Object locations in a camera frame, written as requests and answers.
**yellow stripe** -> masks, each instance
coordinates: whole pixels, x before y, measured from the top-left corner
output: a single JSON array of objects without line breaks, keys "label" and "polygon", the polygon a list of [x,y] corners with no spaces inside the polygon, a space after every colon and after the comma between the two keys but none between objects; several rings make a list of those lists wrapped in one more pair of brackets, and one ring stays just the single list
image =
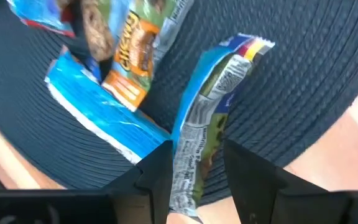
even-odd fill
[{"label": "yellow stripe", "polygon": [[256,40],[247,50],[247,53],[244,55],[245,59],[252,61],[255,55],[259,52],[259,50],[264,47],[263,41]]}]

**blue wrapper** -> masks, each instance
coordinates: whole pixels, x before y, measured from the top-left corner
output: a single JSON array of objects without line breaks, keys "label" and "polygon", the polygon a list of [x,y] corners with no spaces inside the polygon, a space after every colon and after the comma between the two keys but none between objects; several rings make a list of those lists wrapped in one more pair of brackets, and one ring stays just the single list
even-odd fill
[{"label": "blue wrapper", "polygon": [[140,111],[129,111],[97,84],[67,49],[45,78],[52,96],[85,128],[110,143],[136,164],[169,135]]},{"label": "blue wrapper", "polygon": [[56,0],[7,0],[11,10],[28,26],[48,29],[73,37],[70,23],[62,22],[63,9]]}]

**plastic packaging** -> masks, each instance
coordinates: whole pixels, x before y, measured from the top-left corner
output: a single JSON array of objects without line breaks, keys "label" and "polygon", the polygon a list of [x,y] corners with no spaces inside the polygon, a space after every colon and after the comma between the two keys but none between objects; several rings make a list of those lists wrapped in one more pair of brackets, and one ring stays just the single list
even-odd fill
[{"label": "plastic packaging", "polygon": [[102,86],[135,111],[150,89],[153,43],[175,0],[114,0],[103,16],[115,41],[112,70]]},{"label": "plastic packaging", "polygon": [[136,164],[169,135],[140,111],[133,113],[101,88],[64,48],[45,78],[52,96],[85,128]]},{"label": "plastic packaging", "polygon": [[99,66],[99,62],[94,57],[88,57],[85,61],[85,65],[88,70],[95,77],[96,81],[100,84],[102,82],[102,74]]},{"label": "plastic packaging", "polygon": [[176,150],[170,208],[197,218],[204,180],[223,137],[229,107],[246,75],[274,43],[237,34],[204,52],[181,99],[172,131]]},{"label": "plastic packaging", "polygon": [[74,0],[7,0],[11,10],[21,21],[59,34],[74,37],[67,5]]},{"label": "plastic packaging", "polygon": [[193,4],[194,0],[177,0],[171,16],[164,20],[161,31],[153,44],[154,68],[158,67],[161,59],[171,48]]},{"label": "plastic packaging", "polygon": [[86,40],[92,57],[100,62],[114,53],[114,39],[109,28],[112,1],[82,0],[81,9]]}]

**blurry object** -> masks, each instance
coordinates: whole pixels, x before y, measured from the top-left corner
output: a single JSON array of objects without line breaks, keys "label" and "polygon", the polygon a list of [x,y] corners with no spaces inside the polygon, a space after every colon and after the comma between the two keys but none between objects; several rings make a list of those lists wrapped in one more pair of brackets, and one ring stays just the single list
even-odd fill
[{"label": "blurry object", "polygon": [[172,132],[176,154],[170,208],[174,212],[197,219],[196,208],[223,138],[229,107],[244,78],[273,46],[260,37],[237,34],[201,55]]},{"label": "blurry object", "polygon": [[86,59],[85,65],[88,67],[88,70],[92,73],[98,83],[102,82],[101,70],[99,62],[96,61],[94,57],[88,57]]},{"label": "blurry object", "polygon": [[21,21],[59,34],[74,37],[72,18],[67,6],[74,0],[7,0],[11,10]]},{"label": "blurry object", "polygon": [[177,0],[171,16],[164,20],[163,26],[156,40],[154,41],[154,70],[158,67],[161,59],[169,51],[174,43],[181,25],[187,13],[193,6],[194,0]]},{"label": "blurry object", "polygon": [[83,22],[86,40],[92,57],[96,61],[106,60],[114,52],[114,39],[108,20],[103,14],[110,9],[110,0],[82,0]]},{"label": "blurry object", "polygon": [[135,111],[150,89],[153,43],[175,0],[115,0],[103,7],[117,46],[112,70],[102,86]]},{"label": "blurry object", "polygon": [[67,48],[51,64],[45,81],[52,96],[68,112],[133,164],[169,138],[140,111],[129,111],[101,88]]}]

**round placemat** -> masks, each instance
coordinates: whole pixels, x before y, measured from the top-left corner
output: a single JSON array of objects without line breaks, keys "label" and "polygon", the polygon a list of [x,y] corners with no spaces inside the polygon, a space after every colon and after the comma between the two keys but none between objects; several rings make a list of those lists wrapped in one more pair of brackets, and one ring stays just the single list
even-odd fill
[{"label": "round placemat", "polygon": [[[201,52],[238,32],[260,35],[276,46],[247,78],[226,135],[285,166],[358,94],[358,0],[196,0],[142,111],[171,130]],[[0,2],[0,131],[59,184],[102,187],[132,165],[82,127],[44,83],[62,44],[73,41],[26,27]],[[202,203],[229,195],[219,151]]]}]

